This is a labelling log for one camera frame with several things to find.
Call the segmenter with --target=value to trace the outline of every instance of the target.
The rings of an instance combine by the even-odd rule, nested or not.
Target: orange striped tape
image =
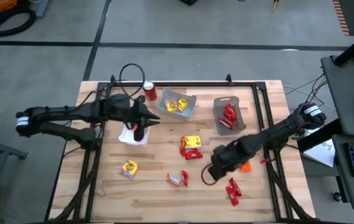
[[[336,10],[338,21],[340,22],[341,30],[344,35],[350,35],[348,30],[347,22],[345,21],[343,11],[341,10],[341,5],[338,0],[333,0],[333,5]]]

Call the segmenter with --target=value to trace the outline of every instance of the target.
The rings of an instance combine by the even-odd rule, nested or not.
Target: wooden tabletop
[[[86,95],[96,90],[98,82],[83,82],[77,104]],[[277,123],[289,115],[282,82],[266,81],[269,101],[274,122]],[[259,132],[258,119],[251,87],[173,87],[174,91],[187,95],[196,95],[197,102],[189,122],[178,121],[161,115],[161,124],[153,126],[146,147],[131,146],[119,142],[122,123],[109,121],[104,132],[100,169],[96,183],[96,195],[93,203],[92,222],[258,222],[273,221],[274,212],[269,191],[266,167],[260,150],[250,160],[253,169],[250,173],[239,170],[228,173],[217,184],[205,185],[200,172],[210,162],[214,148],[245,134]],[[132,93],[135,88],[126,88]],[[160,95],[162,88],[157,88]],[[120,88],[112,88],[111,94],[122,93]],[[223,96],[237,96],[240,110],[247,128],[235,136],[219,136],[213,117],[213,101]],[[259,95],[263,117],[266,119],[263,96]],[[146,105],[155,114],[159,114],[154,102]],[[88,124],[73,121],[72,127],[84,128]],[[202,159],[186,161],[179,152],[181,136],[199,135],[202,139]],[[71,141],[66,151],[76,148]],[[56,217],[72,199],[77,191],[83,161],[83,150],[67,155],[62,162],[50,218]],[[304,210],[315,216],[307,180],[297,149],[285,148],[281,152],[287,185],[293,196]],[[125,160],[138,163],[138,171],[133,180],[118,174],[118,168]],[[189,187],[177,187],[165,180],[169,172],[180,176],[185,170],[189,174]],[[225,187],[233,177],[241,191],[240,204],[233,207]],[[205,178],[211,177],[205,172]],[[278,193],[283,216],[284,206],[281,193]],[[84,215],[86,200],[83,200]]]

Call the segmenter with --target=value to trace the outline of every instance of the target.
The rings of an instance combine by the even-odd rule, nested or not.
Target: red candy wrapper
[[[235,182],[235,180],[233,180],[233,178],[231,178],[229,180],[229,183],[231,183],[231,186],[233,188],[233,192],[235,193],[235,195],[240,197],[241,196],[241,191],[240,191],[240,188],[239,188],[238,184]]]
[[[229,198],[231,199],[232,205],[235,207],[237,205],[239,205],[239,201],[236,198],[236,195],[233,191],[233,187],[232,186],[227,186],[226,187],[226,192],[228,193]]]
[[[186,171],[182,171],[182,180],[184,185],[188,187],[188,173]]]
[[[200,159],[203,158],[203,155],[199,152],[198,149],[192,149],[190,152],[187,152],[185,155],[185,159]]]
[[[235,125],[226,118],[220,118],[218,122],[225,125],[229,129],[233,129],[235,127]]]
[[[230,103],[225,106],[224,115],[230,121],[236,121],[238,119],[236,115],[236,111],[232,108],[232,105]]]

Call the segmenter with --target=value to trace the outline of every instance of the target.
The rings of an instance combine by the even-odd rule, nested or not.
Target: concrete floor
[[[94,42],[106,0],[51,1],[47,17],[2,40]],[[199,0],[188,7],[177,0],[112,0],[101,42],[241,44],[335,47],[354,37],[342,34],[332,0]],[[23,20],[17,16],[5,24]],[[0,46],[0,142],[29,151],[25,161],[10,158],[0,183],[0,219],[6,223],[44,219],[65,141],[48,135],[20,138],[14,130],[17,111],[30,106],[73,105],[91,47]],[[339,52],[234,49],[100,47],[89,80],[108,80],[126,63],[140,64],[148,80],[282,80],[296,87],[317,78],[320,58]],[[125,77],[139,77],[127,71]],[[303,92],[309,92],[310,86]],[[334,107],[328,88],[319,98]],[[287,95],[290,108],[306,96]],[[337,117],[322,107],[332,121]],[[307,178],[317,217],[354,223],[350,204],[332,199],[335,180]]]

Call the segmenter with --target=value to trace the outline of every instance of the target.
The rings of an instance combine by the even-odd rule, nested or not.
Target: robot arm
[[[326,115],[314,103],[303,103],[285,120],[258,134],[251,134],[232,141],[227,146],[218,146],[211,157],[208,168],[215,181],[233,172],[240,164],[256,155],[264,145],[274,150],[284,147],[289,136],[301,129],[315,129],[324,124]]]
[[[129,96],[117,94],[106,100],[85,103],[76,107],[33,107],[16,114],[16,131],[25,137],[37,133],[60,136],[66,140],[74,139],[82,149],[95,149],[96,133],[94,128],[74,129],[50,121],[72,121],[80,119],[87,123],[95,124],[113,120],[126,124],[134,129],[134,139],[140,141],[144,137],[144,129],[159,124],[160,119],[151,113],[144,104],[145,97],[139,96],[130,107]]]

